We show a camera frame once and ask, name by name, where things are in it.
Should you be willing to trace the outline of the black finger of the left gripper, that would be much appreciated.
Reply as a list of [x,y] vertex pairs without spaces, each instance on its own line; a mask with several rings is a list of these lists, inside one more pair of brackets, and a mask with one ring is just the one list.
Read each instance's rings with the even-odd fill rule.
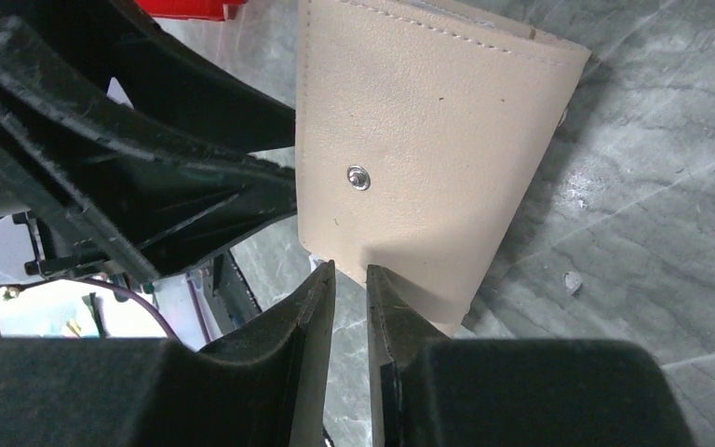
[[242,153],[290,147],[295,111],[195,53],[133,1],[0,1],[90,82],[116,78],[134,109]]

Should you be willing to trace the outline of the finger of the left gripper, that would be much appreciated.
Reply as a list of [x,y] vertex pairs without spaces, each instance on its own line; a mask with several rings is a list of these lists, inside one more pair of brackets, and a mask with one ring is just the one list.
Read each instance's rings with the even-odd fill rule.
[[25,20],[0,19],[0,218],[38,221],[36,273],[177,275],[296,210],[291,168],[113,101]]

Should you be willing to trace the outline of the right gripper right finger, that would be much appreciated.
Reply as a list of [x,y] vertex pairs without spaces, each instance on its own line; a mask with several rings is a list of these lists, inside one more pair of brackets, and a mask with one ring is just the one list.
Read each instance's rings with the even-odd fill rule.
[[377,446],[691,446],[660,367],[601,339],[452,339],[367,272]]

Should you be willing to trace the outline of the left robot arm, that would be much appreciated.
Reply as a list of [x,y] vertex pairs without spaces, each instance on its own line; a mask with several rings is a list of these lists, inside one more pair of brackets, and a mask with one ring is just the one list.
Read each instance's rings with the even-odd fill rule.
[[178,275],[296,211],[295,112],[132,1],[0,1],[0,286]]

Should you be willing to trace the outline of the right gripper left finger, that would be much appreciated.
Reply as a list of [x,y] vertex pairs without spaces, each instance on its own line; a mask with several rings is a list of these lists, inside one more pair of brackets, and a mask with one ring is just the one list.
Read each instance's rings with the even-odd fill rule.
[[195,351],[0,338],[0,446],[319,446],[335,268]]

